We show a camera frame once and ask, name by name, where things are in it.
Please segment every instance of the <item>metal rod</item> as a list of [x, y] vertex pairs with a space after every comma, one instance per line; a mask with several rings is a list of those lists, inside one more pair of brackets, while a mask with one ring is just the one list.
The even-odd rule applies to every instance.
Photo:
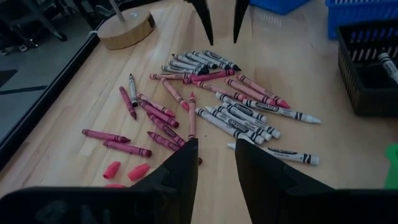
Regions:
[[112, 5], [113, 10], [115, 11], [116, 15], [118, 16], [120, 22], [124, 22], [126, 21], [122, 15], [122, 12], [119, 10], [118, 5], [116, 4], [116, 2], [114, 0], [109, 0], [109, 2]]

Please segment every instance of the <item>round wooden stand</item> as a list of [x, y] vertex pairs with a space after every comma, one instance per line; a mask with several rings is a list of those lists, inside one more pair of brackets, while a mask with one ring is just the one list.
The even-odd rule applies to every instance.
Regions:
[[125, 21], [115, 15], [105, 21], [97, 35], [110, 50], [123, 49], [147, 37], [155, 27], [155, 20], [147, 9], [128, 9], [122, 12]]

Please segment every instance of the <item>blue plastic basket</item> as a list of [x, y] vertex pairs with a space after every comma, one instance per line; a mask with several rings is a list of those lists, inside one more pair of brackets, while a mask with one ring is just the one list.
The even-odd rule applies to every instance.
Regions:
[[280, 15], [288, 14], [310, 0], [250, 0], [250, 4]]
[[329, 8], [328, 35], [336, 39], [336, 29], [355, 22], [398, 18], [398, 0], [326, 0]]

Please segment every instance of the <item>green object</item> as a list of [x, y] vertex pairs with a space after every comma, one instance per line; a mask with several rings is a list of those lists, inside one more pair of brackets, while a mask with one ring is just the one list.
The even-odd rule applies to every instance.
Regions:
[[387, 148], [386, 157], [390, 160], [391, 164], [384, 188], [398, 189], [398, 144], [390, 145]]

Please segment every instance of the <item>wooden table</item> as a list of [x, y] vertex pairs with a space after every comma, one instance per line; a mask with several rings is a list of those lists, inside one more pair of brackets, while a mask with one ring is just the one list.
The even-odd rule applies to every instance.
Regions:
[[[58, 100], [1, 172], [0, 194], [33, 185], [103, 186], [102, 173], [112, 161], [123, 166], [114, 182], [132, 183], [127, 173], [148, 162], [155, 169], [171, 155], [154, 143], [147, 131], [161, 133], [137, 109], [133, 120], [119, 94], [133, 73], [137, 88], [163, 102], [177, 114], [182, 136], [188, 133], [188, 113], [167, 93], [159, 73], [171, 53], [214, 50], [236, 62], [243, 73], [283, 97], [294, 109], [322, 119], [307, 124], [268, 114], [269, 123], [282, 133], [268, 146], [320, 156], [318, 167], [289, 163], [303, 173], [336, 188], [382, 187], [389, 167], [384, 151], [397, 140], [396, 119], [359, 118], [352, 112], [337, 67], [337, 43], [326, 38], [327, 8], [314, 0], [288, 16], [250, 7], [238, 43], [233, 44], [234, 2], [212, 0], [215, 44], [210, 46], [192, 5], [163, 1], [149, 7], [157, 27], [145, 40], [123, 50], [109, 51], [101, 44], [80, 68]], [[211, 81], [227, 87], [223, 79]], [[214, 93], [171, 81], [187, 100], [194, 91], [198, 107], [216, 106]], [[150, 148], [145, 159], [108, 150], [101, 141], [81, 134], [83, 128], [120, 133], [135, 145]], [[200, 140], [199, 178], [192, 223], [249, 223], [236, 173], [234, 139], [197, 118]]]

